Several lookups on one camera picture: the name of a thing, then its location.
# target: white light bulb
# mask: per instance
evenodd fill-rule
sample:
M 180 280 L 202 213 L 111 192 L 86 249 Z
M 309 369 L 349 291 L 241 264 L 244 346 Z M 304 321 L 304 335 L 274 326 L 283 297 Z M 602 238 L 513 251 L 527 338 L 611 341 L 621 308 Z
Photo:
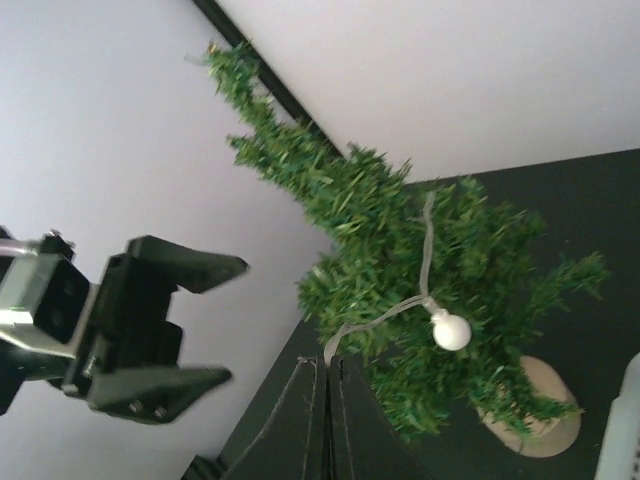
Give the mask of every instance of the white light bulb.
M 433 338 L 445 350 L 456 351 L 466 347 L 471 340 L 469 322 L 458 315 L 440 310 L 431 316 Z

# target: white object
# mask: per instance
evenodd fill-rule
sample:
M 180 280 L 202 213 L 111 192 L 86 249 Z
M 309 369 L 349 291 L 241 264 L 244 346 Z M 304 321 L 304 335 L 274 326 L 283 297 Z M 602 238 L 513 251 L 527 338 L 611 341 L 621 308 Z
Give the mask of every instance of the white object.
M 640 353 L 611 405 L 595 480 L 640 480 Z
M 431 316 L 433 338 L 445 350 L 456 351 L 466 347 L 471 340 L 469 322 L 458 315 L 451 315 L 444 309 Z

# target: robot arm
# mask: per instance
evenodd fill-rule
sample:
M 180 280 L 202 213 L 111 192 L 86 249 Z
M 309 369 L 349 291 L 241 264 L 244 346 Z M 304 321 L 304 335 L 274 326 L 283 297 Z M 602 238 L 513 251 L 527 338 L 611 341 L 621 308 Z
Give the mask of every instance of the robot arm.
M 0 415 L 24 381 L 46 380 L 92 410 L 170 423 L 231 379 L 178 367 L 182 329 L 166 316 L 179 287 L 205 293 L 246 272 L 242 259 L 145 236 L 109 258 L 98 285 L 72 260 L 58 232 L 25 242 L 0 227 Z

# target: screw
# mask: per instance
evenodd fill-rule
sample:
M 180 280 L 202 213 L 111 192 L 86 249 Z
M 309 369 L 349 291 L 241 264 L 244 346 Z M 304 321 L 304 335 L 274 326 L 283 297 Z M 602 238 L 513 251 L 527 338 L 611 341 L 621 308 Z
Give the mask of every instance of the screw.
M 136 400 L 135 402 L 131 403 L 129 405 L 129 410 L 131 410 L 133 413 L 138 413 L 140 410 L 142 410 L 142 402 L 140 400 Z

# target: black strip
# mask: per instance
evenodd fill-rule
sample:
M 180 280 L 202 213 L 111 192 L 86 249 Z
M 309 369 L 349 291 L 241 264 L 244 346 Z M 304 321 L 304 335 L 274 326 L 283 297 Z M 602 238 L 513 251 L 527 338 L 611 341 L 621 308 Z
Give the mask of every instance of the black strip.
M 215 0 L 192 0 L 193 3 L 204 13 L 213 26 L 220 32 L 224 39 L 231 45 L 231 47 L 237 47 L 241 43 L 247 43 L 247 37 L 238 29 L 235 23 L 229 18 L 222 7 Z M 301 123 L 307 123 L 311 125 L 311 129 L 314 133 L 319 135 L 323 141 L 326 141 L 331 145 L 332 150 L 337 156 L 342 154 L 334 143 L 329 139 L 329 136 L 320 128 L 320 126 L 313 120 L 309 112 L 298 102 L 296 97 L 291 91 L 282 83 L 282 80 L 271 70 L 269 64 L 262 58 L 258 51 L 250 46 L 250 54 L 253 58 L 258 60 L 260 64 L 259 78 L 265 87 L 273 94 L 273 97 L 282 105 L 289 115 L 298 120 Z

